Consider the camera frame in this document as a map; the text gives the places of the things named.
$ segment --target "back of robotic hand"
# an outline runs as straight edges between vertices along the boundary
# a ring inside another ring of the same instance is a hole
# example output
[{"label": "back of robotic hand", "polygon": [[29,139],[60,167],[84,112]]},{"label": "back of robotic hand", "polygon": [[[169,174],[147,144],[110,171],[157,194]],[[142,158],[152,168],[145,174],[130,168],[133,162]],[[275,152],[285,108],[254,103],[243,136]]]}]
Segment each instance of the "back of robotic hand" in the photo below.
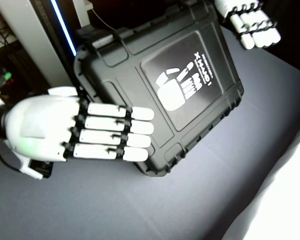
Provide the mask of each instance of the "back of robotic hand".
[{"label": "back of robotic hand", "polygon": [[21,162],[20,172],[42,179],[36,162],[69,158],[147,160],[154,112],[143,107],[89,103],[77,96],[30,97],[2,112],[0,139]]},{"label": "back of robotic hand", "polygon": [[250,50],[277,44],[281,36],[277,23],[261,9],[258,0],[215,0],[215,7],[225,21],[230,21],[242,45]]}]

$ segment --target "gray tablecloth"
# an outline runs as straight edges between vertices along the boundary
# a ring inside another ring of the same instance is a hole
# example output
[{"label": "gray tablecloth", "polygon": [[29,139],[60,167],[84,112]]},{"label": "gray tablecloth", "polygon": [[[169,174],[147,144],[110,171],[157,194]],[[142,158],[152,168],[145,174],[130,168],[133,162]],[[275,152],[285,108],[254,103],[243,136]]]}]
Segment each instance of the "gray tablecloth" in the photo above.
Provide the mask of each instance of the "gray tablecloth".
[{"label": "gray tablecloth", "polygon": [[300,128],[300,71],[265,50],[244,51],[224,34],[242,102],[170,174],[71,160],[37,181],[0,163],[0,240],[220,238]]}]

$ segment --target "black label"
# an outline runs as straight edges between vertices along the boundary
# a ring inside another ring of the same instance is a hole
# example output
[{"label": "black label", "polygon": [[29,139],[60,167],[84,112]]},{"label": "black label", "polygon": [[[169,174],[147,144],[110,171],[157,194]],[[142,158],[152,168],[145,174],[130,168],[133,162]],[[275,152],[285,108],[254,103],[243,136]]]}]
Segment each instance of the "black label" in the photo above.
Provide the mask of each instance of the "black label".
[{"label": "black label", "polygon": [[177,131],[222,95],[197,33],[162,49],[141,68]]}]

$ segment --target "black case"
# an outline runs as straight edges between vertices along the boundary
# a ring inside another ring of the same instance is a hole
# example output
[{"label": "black case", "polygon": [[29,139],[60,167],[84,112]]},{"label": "black case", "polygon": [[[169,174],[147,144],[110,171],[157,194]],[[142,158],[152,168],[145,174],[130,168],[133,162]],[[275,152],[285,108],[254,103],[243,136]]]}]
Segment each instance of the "black case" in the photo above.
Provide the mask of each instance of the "black case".
[{"label": "black case", "polygon": [[241,101],[244,89],[209,2],[187,1],[133,30],[89,36],[74,70],[91,99],[155,113],[149,158],[136,164],[148,176],[169,173]]}]

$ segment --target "blue light strip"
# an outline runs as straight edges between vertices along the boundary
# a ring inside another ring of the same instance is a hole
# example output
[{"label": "blue light strip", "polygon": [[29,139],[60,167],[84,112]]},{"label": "blue light strip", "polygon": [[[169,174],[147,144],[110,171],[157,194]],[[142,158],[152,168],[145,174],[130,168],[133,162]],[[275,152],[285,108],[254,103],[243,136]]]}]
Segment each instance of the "blue light strip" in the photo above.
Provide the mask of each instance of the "blue light strip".
[{"label": "blue light strip", "polygon": [[57,16],[58,19],[59,19],[59,22],[60,22],[60,24],[61,24],[62,30],[63,30],[64,35],[65,35],[65,37],[66,37],[66,40],[68,41],[69,46],[70,46],[70,48],[71,48],[71,51],[72,51],[73,55],[76,56],[76,55],[77,55],[77,51],[76,51],[76,49],[75,49],[74,44],[72,43],[72,40],[71,40],[70,35],[69,35],[69,32],[68,32],[67,27],[66,27],[66,25],[65,25],[65,22],[64,22],[64,20],[63,20],[63,18],[62,18],[62,16],[61,16],[59,7],[58,7],[58,5],[57,5],[57,2],[56,2],[56,0],[51,0],[51,3],[52,3],[52,5],[53,5],[54,11],[55,11],[55,13],[56,13],[56,16]]}]

